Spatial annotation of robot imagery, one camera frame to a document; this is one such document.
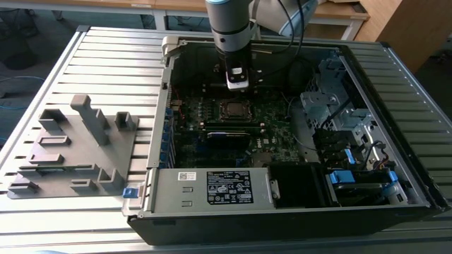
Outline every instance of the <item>cable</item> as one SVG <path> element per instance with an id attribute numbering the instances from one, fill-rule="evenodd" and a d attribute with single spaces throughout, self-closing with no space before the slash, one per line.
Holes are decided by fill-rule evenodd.
<path id="1" fill-rule="evenodd" d="M 5 106 L 0 106 L 0 108 L 3 108 L 5 110 L 23 110 L 27 107 L 5 107 Z"/>
<path id="2" fill-rule="evenodd" d="M 274 51 L 273 54 L 282 54 L 285 53 L 286 51 L 289 51 L 294 45 L 294 40 L 295 40 L 295 27 L 294 27 L 294 23 L 293 23 L 293 19 L 291 19 L 291 15 L 290 15 L 290 12 L 289 12 L 289 9 L 286 9 L 285 7 L 285 4 L 282 2 L 282 0 L 278 0 L 279 4 L 282 5 L 282 8 L 285 10 L 285 14 L 286 14 L 286 17 L 289 18 L 289 22 L 290 22 L 290 26 L 291 26 L 291 31 L 293 31 L 293 35 L 291 35 L 291 42 L 289 44 L 289 46 L 282 49 L 281 51 Z"/>
<path id="3" fill-rule="evenodd" d="M 294 97 L 294 98 L 291 99 L 291 102 L 290 102 L 290 106 L 289 106 L 289 116 L 291 116 L 291 114 L 290 114 L 290 112 L 291 112 L 291 105 L 293 105 L 293 102 L 294 102 L 295 99 L 297 99 L 297 97 Z"/>
<path id="4" fill-rule="evenodd" d="M 301 140 L 297 138 L 295 135 L 293 135 L 293 136 L 294 136 L 294 139 L 297 140 L 297 142 L 298 142 L 306 149 L 310 149 L 310 150 L 313 150 L 313 151 L 318 151 L 317 149 L 309 147 L 305 143 L 302 143 Z"/>
<path id="5" fill-rule="evenodd" d="M 383 159 L 383 160 L 381 161 L 381 163 L 377 165 L 375 169 L 379 169 L 379 168 L 385 165 L 385 163 L 387 163 L 389 160 L 390 160 L 390 155 L 387 154 L 387 152 L 385 151 L 383 148 L 382 148 L 382 153 L 383 153 L 383 155 L 385 155 L 385 159 Z"/>
<path id="6" fill-rule="evenodd" d="M 286 98 L 286 95 L 285 95 L 283 92 L 282 92 L 282 95 L 283 95 L 283 98 L 285 98 L 286 102 L 290 103 L 290 101 L 289 101 L 289 99 Z"/>
<path id="7" fill-rule="evenodd" d="M 365 159 L 365 161 L 363 161 L 362 170 L 366 169 L 367 161 L 369 161 L 369 158 L 371 157 L 371 153 L 373 153 L 374 147 L 375 147 L 378 144 L 381 144 L 381 143 L 383 143 L 381 140 L 375 140 L 374 143 L 371 144 L 371 147 L 369 148 L 369 151 L 367 151 L 367 153 L 366 153 L 366 157 L 365 157 L 366 159 Z"/>
<path id="8" fill-rule="evenodd" d="M 35 76 L 18 76 L 18 77 L 9 77 L 9 78 L 6 78 L 6 79 L 2 79 L 0 82 L 7 81 L 7 80 L 11 80 L 11 79 L 15 79 L 15 78 L 35 78 L 35 79 L 39 79 L 39 80 L 42 80 L 42 81 L 46 81 L 45 78 L 35 77 Z"/>
<path id="9" fill-rule="evenodd" d="M 319 129 L 323 129 L 326 124 L 337 117 L 337 115 L 345 110 L 345 108 L 347 107 L 347 105 L 351 103 L 351 99 L 349 98 L 347 101 L 339 106 L 339 108 L 337 109 L 337 111 L 331 114 L 330 117 L 327 117 L 327 119 L 325 120 L 325 122 L 321 125 Z"/>
<path id="10" fill-rule="evenodd" d="M 299 56 L 301 50 L 302 50 L 302 44 L 303 44 L 303 38 L 305 38 L 305 13 L 303 13 L 303 6 L 301 3 L 301 0 L 297 0 L 297 4 L 299 5 L 299 11 L 301 11 L 301 18 L 302 18 L 302 34 L 301 34 L 301 43 L 299 43 L 299 48 L 297 49 L 295 57 Z"/>
<path id="11" fill-rule="evenodd" d="M 302 34 L 301 34 L 301 42 L 299 42 L 299 46 L 297 48 L 297 52 L 295 52 L 294 58 L 291 59 L 291 61 L 282 68 L 278 68 L 277 70 L 263 74 L 259 79 L 263 79 L 265 77 L 267 77 L 267 76 L 270 76 L 270 75 L 283 71 L 289 67 L 291 67 L 294 62 L 297 61 L 297 59 L 299 57 L 299 53 L 301 53 L 301 50 L 302 50 L 302 44 L 303 44 L 303 38 L 305 38 L 305 13 L 303 13 L 303 6 L 302 6 L 302 3 L 301 3 L 301 0 L 297 0 L 297 3 L 299 5 L 299 11 L 301 11 L 301 16 L 302 16 L 302 26 L 301 26 Z"/>

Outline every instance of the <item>power supply label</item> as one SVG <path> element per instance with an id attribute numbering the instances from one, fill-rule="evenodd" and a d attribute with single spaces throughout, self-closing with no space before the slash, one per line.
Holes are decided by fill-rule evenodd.
<path id="1" fill-rule="evenodd" d="M 251 204 L 254 190 L 250 171 L 207 172 L 207 202 L 211 205 Z"/>

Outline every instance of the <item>blue tab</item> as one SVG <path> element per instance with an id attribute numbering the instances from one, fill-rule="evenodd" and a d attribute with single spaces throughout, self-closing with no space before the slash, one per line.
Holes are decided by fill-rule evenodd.
<path id="1" fill-rule="evenodd" d="M 337 184 L 337 183 L 339 182 L 335 173 L 331 173 L 331 174 L 330 174 L 330 179 L 331 179 L 331 183 L 333 183 L 333 184 Z"/>
<path id="2" fill-rule="evenodd" d="M 390 171 L 390 178 L 391 178 L 391 181 L 393 181 L 393 182 L 397 182 L 397 181 L 399 180 L 399 177 L 398 177 L 398 175 L 397 175 L 397 172 Z"/>
<path id="3" fill-rule="evenodd" d="M 330 174 L 330 179 L 334 184 L 354 184 L 355 177 L 350 170 L 337 170 Z"/>
<path id="4" fill-rule="evenodd" d="M 349 162 L 351 164 L 357 164 L 351 149 L 346 149 L 346 154 L 347 154 L 347 157 L 349 157 Z"/>
<path id="5" fill-rule="evenodd" d="M 139 189 L 137 189 L 137 188 L 125 188 L 123 198 L 139 198 Z"/>

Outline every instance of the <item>aluminum slotted table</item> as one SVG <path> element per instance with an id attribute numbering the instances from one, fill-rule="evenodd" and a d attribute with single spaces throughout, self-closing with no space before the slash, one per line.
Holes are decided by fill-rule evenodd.
<path id="1" fill-rule="evenodd" d="M 398 225 L 371 236 L 249 242 L 198 246 L 149 246 L 127 224 L 123 198 L 70 197 L 11 200 L 9 184 L 39 135 L 46 108 L 73 112 L 74 94 L 89 94 L 106 115 L 139 116 L 139 131 L 127 181 L 142 182 L 162 85 L 162 40 L 167 35 L 210 37 L 209 33 L 81 27 L 0 152 L 0 250 L 93 252 L 247 252 L 335 248 L 337 252 L 445 252 L 452 243 L 452 213 Z M 306 40 L 313 43 L 331 43 Z M 391 48 L 379 43 L 346 44 L 365 68 L 425 166 L 445 196 L 452 198 L 452 123 L 407 71 Z"/>

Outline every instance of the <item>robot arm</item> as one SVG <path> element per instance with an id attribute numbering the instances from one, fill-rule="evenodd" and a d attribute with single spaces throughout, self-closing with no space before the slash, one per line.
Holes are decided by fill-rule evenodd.
<path id="1" fill-rule="evenodd" d="M 206 0 L 214 39 L 221 56 L 221 66 L 226 72 L 230 90 L 246 90 L 253 82 L 251 22 L 274 30 L 285 36 L 301 31 L 303 6 L 305 24 L 307 25 L 318 7 L 318 0 L 282 0 L 291 16 L 287 18 L 278 0 Z"/>

